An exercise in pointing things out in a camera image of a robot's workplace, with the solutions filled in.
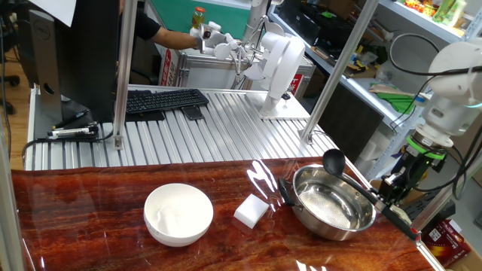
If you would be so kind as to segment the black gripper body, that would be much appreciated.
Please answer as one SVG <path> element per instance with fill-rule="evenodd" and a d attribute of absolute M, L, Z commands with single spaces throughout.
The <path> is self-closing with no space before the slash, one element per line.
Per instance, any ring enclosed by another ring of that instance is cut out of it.
<path fill-rule="evenodd" d="M 430 157 L 432 154 L 433 151 L 420 152 L 412 148 L 405 149 L 393 168 L 395 192 L 405 193 L 415 187 L 433 162 L 433 158 Z"/>

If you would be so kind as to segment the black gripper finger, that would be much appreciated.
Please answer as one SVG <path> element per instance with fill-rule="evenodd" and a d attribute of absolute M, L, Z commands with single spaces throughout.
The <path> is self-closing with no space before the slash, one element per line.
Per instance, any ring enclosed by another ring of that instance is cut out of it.
<path fill-rule="evenodd" d="M 397 206 L 405 204 L 407 198 L 410 195 L 410 192 L 411 192 L 411 189 L 408 187 L 404 187 L 403 189 L 400 189 L 399 191 L 397 191 L 394 204 Z"/>
<path fill-rule="evenodd" d="M 398 192 L 398 173 L 391 175 L 383 175 L 380 180 L 376 180 L 378 184 L 378 195 L 387 208 L 391 207 L 396 199 Z"/>

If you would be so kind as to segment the person hand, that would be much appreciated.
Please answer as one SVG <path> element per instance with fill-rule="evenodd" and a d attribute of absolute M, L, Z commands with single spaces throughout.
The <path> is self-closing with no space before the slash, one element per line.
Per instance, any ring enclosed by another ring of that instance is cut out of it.
<path fill-rule="evenodd" d="M 191 28 L 190 36 L 194 38 L 196 42 L 195 48 L 198 49 L 201 53 L 204 53 L 205 43 L 203 40 L 202 32 L 199 29 Z"/>

